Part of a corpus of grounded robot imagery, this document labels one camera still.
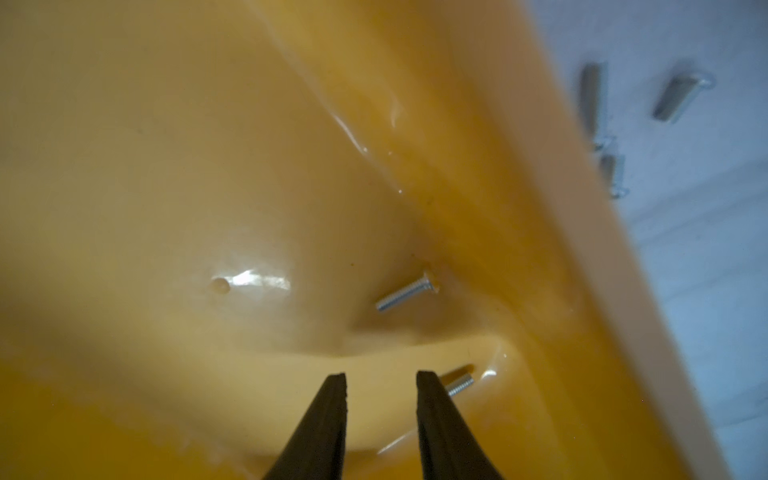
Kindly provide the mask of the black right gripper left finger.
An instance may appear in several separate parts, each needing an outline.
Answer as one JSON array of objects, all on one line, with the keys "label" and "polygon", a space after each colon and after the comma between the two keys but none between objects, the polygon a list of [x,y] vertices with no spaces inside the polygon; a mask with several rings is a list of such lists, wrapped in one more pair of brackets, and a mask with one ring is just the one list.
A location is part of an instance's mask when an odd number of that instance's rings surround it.
[{"label": "black right gripper left finger", "polygon": [[347,415],[346,376],[329,375],[264,479],[341,479]]}]

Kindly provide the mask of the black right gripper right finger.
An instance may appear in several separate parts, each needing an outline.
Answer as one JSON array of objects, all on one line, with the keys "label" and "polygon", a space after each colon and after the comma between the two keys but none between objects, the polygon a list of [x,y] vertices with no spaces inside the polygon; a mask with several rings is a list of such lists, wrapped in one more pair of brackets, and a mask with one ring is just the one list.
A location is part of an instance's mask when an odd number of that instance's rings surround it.
[{"label": "black right gripper right finger", "polygon": [[433,371],[418,371],[417,423],[424,479],[502,479]]}]

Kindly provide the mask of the yellow plastic storage box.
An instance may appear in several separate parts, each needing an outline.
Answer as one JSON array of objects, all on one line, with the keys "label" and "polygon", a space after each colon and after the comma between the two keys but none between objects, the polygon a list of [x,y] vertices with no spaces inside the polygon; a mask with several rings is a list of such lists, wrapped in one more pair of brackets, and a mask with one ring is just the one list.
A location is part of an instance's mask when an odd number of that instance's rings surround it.
[{"label": "yellow plastic storage box", "polygon": [[421,370],[507,479],[729,477],[520,2],[2,3],[3,478],[258,479],[344,373],[417,479]]}]

